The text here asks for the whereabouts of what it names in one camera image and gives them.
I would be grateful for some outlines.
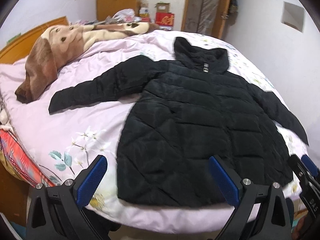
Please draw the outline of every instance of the green object on headboard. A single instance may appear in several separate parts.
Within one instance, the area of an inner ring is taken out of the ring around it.
[[[16,38],[18,38],[19,36],[21,36],[21,33],[17,34],[16,36],[14,36],[14,37],[12,37],[10,40],[8,40],[8,41],[7,41],[7,45],[8,45],[11,41],[13,41],[13,40],[15,40]]]

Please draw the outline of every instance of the plaid fabric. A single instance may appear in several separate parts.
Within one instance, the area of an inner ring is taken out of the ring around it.
[[[0,130],[0,144],[7,162],[26,182],[33,187],[38,183],[46,187],[55,186],[28,157],[12,133]]]

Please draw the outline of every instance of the black coat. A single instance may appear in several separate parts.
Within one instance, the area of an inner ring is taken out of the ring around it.
[[[141,93],[117,148],[118,197],[160,206],[223,202],[208,171],[215,154],[256,184],[292,181],[272,120],[308,143],[298,119],[274,93],[228,72],[225,49],[193,47],[181,37],[174,49],[177,60],[133,57],[52,97],[50,113]]]

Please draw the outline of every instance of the jacket sleeve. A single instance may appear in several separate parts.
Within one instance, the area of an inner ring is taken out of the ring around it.
[[[247,83],[249,93],[263,111],[284,128],[295,132],[307,145],[307,134],[293,113],[291,113],[273,92],[265,92],[254,84]]]
[[[99,77],[56,92],[49,113],[77,105],[116,101],[120,97],[142,92],[144,86],[165,71],[167,63],[136,56],[119,63]]]

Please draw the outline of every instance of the jacket collar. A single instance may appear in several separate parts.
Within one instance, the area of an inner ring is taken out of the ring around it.
[[[200,72],[223,74],[229,68],[228,52],[226,49],[203,49],[192,46],[185,38],[177,37],[174,42],[176,60],[181,61],[187,68]]]

